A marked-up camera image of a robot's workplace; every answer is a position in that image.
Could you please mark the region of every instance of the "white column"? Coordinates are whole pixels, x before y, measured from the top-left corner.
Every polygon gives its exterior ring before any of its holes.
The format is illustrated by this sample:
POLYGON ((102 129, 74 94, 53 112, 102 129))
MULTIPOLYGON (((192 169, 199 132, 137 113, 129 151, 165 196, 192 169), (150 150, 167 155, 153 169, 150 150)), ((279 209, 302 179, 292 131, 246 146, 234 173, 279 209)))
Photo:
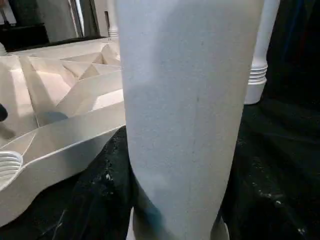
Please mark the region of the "white column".
POLYGON ((255 104, 259 102, 266 85, 266 73, 268 70, 267 52, 279 4, 280 0, 264 0, 261 22, 254 49, 251 73, 244 100, 245 104, 255 104))
POLYGON ((129 156, 146 216, 135 215, 129 239, 210 239, 262 7, 263 0, 117 0, 129 156))
POLYGON ((116 14, 116 0, 107 0, 107 10, 108 10, 108 20, 109 20, 109 37, 118 38, 118 23, 117 23, 117 14, 116 14))

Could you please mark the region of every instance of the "black surface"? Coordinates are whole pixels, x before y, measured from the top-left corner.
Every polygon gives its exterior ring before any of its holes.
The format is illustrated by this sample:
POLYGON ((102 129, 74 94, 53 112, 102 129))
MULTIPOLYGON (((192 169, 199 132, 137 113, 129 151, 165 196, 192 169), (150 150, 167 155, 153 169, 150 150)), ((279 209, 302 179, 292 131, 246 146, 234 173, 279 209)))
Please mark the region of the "black surface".
POLYGON ((0 42, 7 52, 21 50, 36 45, 49 43, 45 25, 2 26, 0 27, 0 42))
POLYGON ((124 126, 79 178, 52 240, 125 240, 133 182, 124 126))

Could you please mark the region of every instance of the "white tube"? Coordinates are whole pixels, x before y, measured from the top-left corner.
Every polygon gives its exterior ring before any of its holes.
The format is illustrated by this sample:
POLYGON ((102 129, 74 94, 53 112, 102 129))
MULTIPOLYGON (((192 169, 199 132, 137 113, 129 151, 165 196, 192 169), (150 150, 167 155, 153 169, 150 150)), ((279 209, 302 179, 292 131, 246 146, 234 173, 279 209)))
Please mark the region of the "white tube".
POLYGON ((254 49, 251 73, 249 77, 245 104, 255 104, 260 101, 266 85, 268 69, 267 52, 274 29, 280 0, 264 0, 261 22, 254 49))
POLYGON ((107 10, 108 10, 108 20, 109 20, 109 37, 118 38, 118 24, 117 24, 117 14, 115 7, 115 0, 107 0, 107 10))
POLYGON ((263 0, 117 1, 129 156, 146 214, 133 223, 137 240, 210 239, 262 6, 263 0))

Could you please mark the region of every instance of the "black fabric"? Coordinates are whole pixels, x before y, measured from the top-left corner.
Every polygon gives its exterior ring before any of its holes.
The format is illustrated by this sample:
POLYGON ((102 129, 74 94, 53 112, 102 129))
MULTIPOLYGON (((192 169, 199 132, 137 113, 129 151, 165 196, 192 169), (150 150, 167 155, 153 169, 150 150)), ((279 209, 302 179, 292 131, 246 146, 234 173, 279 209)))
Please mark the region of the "black fabric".
POLYGON ((126 127, 76 183, 52 240, 125 240, 133 206, 126 127))
POLYGON ((270 66, 244 107, 222 205, 232 240, 320 239, 320 96, 316 67, 270 66))

